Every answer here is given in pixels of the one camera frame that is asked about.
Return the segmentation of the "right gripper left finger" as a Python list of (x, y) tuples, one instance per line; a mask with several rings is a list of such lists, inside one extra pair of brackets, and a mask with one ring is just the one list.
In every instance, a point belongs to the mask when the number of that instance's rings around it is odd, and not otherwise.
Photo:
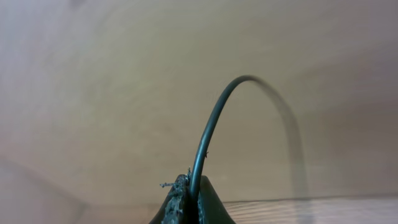
[(188, 168), (186, 174), (180, 174), (171, 183), (160, 184), (162, 188), (170, 187), (170, 190), (155, 214), (150, 224), (184, 224), (187, 222), (187, 197), (191, 178), (191, 170)]

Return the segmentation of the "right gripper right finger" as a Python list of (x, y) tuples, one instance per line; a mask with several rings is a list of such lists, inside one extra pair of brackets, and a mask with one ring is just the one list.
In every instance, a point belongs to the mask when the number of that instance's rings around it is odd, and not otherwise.
[(198, 219), (200, 224), (235, 224), (209, 178), (204, 175), (201, 177), (198, 196)]

